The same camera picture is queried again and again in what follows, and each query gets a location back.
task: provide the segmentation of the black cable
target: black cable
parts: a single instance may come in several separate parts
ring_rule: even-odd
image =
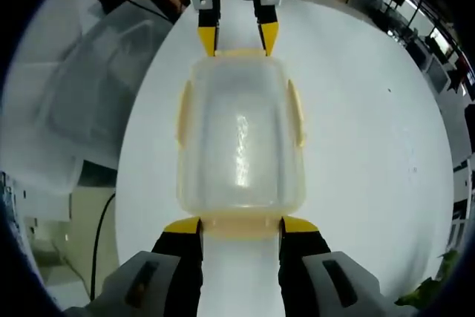
[[[148,11],[149,13],[152,13],[152,14],[155,14],[156,16],[159,16],[160,18],[162,19],[165,19],[167,22],[173,24],[173,22],[171,22],[171,20],[169,18],[167,18],[166,16],[163,16],[162,14],[159,14],[157,13],[156,11],[153,11],[152,9],[149,9],[147,7],[144,7],[143,5],[140,5],[139,3],[136,3],[135,1],[133,0],[127,0],[129,3],[135,5],[136,7],[139,7],[140,9],[144,9],[145,11]]]
[[[136,7],[139,7],[140,9],[148,11],[149,13],[152,13],[156,16],[159,16],[160,18],[165,19],[167,22],[170,22],[171,24],[173,24],[173,22],[169,18],[167,18],[166,16],[163,16],[162,14],[160,14],[160,13],[158,13],[158,12],[152,10],[152,9],[144,7],[143,5],[140,5],[140,4],[138,4],[138,3],[136,3],[135,1],[132,1],[132,0],[126,0],[126,1],[128,1],[129,3],[135,5]]]
[[[91,301],[96,298],[96,263],[97,263],[97,247],[99,246],[99,236],[101,233],[102,221],[104,220],[105,213],[107,212],[107,207],[116,197],[116,192],[114,192],[105,203],[104,209],[102,210],[101,218],[99,219],[99,225],[97,226],[96,231],[96,240],[94,241],[94,250],[92,253],[92,271],[91,271]]]

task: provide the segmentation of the window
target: window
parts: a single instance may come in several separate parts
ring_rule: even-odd
[[[418,4],[419,0],[404,0],[404,3],[397,8],[397,11],[407,20],[407,23],[409,23],[416,13]]]
[[[448,61],[449,63],[451,63],[452,65],[455,66],[455,62],[457,62],[457,60],[459,59],[459,55],[456,51],[454,51],[451,55],[451,57],[449,57]]]
[[[472,71],[469,71],[467,73],[467,80],[468,80],[468,83],[470,83],[470,85],[475,85],[475,77],[474,77],[474,74],[472,73]]]
[[[413,21],[409,24],[409,28],[411,30],[417,30],[419,37],[426,37],[432,32],[433,22],[422,9],[419,9]]]
[[[433,29],[432,34],[430,35],[431,38],[436,40],[437,45],[440,47],[440,50],[444,53],[447,54],[447,52],[452,48],[451,44],[447,41],[447,39],[440,33],[439,29],[437,27]]]
[[[437,19],[438,18],[437,14],[435,14],[434,11],[426,3],[422,3],[421,8],[422,8],[422,10],[424,11],[425,14],[429,15],[430,19]]]

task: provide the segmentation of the clear plastic container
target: clear plastic container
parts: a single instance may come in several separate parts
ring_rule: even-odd
[[[149,0],[138,1],[150,6]],[[170,29],[165,20],[130,3],[94,26],[45,89],[38,118],[44,140],[117,169],[135,97]]]
[[[177,137],[178,199],[208,228],[273,231],[303,202],[301,109],[276,59],[234,54],[195,65]]]

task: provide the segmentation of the black fisheye border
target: black fisheye border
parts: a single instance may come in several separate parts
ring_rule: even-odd
[[[474,67],[475,12],[474,0],[443,0],[451,12],[459,34],[462,49]],[[0,26],[0,94],[3,93],[8,66],[24,30],[43,0],[1,0],[2,26]],[[42,284],[30,269],[6,219],[0,203],[0,270],[2,290],[0,310],[3,316],[62,316]],[[420,316],[452,316],[458,311],[473,309],[473,283],[475,280],[475,241],[472,235],[452,276],[435,301],[420,312]]]

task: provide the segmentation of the white table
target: white table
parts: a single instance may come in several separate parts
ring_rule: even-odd
[[[220,49],[261,46],[250,2],[222,0],[221,13]],[[278,18],[273,56],[300,92],[307,133],[307,199],[294,215],[318,225],[332,250],[346,252],[396,298],[436,274],[451,226],[451,152],[437,104],[406,51],[376,28],[297,0],[284,0]],[[125,133],[116,198],[121,263],[187,216],[176,199],[175,125],[190,69],[204,56],[197,14],[188,9],[151,63]],[[270,277],[277,257],[265,272],[244,267],[276,251],[275,241],[257,248],[205,238],[199,312],[281,311]],[[240,295],[213,300],[212,289]],[[258,291],[265,293],[257,298]]]

